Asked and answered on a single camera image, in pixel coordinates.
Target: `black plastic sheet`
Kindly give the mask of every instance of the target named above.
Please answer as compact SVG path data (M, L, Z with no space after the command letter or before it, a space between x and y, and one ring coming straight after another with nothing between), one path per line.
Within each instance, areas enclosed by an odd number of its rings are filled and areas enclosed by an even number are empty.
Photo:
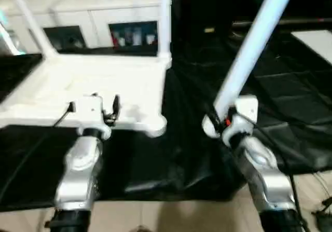
M104 147L101 200L232 198L243 179L231 151L208 138L201 122L241 43L241 34L236 34L225 42L204 41L200 47L174 45L162 108L167 131L154 139L139 132L112 134ZM332 169L331 76L324 59L290 34L277 33L242 91L258 97L258 124L279 144L292 173ZM0 130L0 187L44 133L49 137L11 184L1 210L52 205L75 129ZM255 134L269 145L262 134Z

